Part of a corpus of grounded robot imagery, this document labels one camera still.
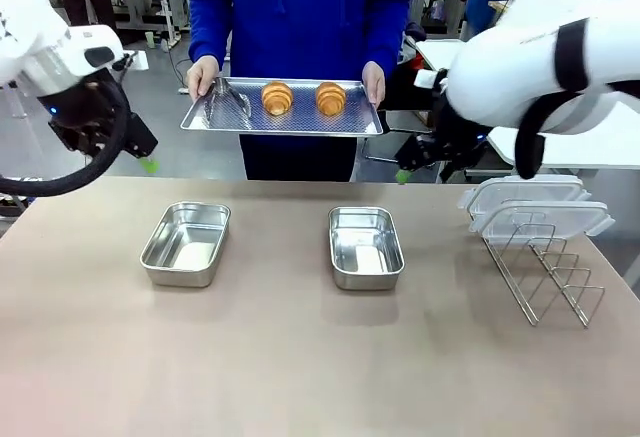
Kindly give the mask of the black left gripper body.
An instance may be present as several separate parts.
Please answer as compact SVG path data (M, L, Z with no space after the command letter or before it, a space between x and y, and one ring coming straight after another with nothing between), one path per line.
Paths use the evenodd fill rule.
M157 138L141 117L131 112L127 120L123 150L137 159L147 158L152 155L157 145Z

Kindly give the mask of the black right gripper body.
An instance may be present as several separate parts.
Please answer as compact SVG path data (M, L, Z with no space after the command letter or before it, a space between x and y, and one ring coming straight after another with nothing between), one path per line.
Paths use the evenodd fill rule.
M431 134L410 135L394 158L402 170L417 171L439 162L439 147Z

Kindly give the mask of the person's left hand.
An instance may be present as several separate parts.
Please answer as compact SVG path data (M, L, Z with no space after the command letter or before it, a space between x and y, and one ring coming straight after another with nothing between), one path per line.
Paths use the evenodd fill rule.
M374 61L369 61L362 70L362 82L369 102L378 108L385 98L386 80L383 69Z

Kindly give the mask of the person's right hand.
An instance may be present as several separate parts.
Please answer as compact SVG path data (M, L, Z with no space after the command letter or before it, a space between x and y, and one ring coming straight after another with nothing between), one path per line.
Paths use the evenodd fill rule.
M219 63L214 56L202 56L191 65L187 71L186 84L193 101L207 94L219 72Z

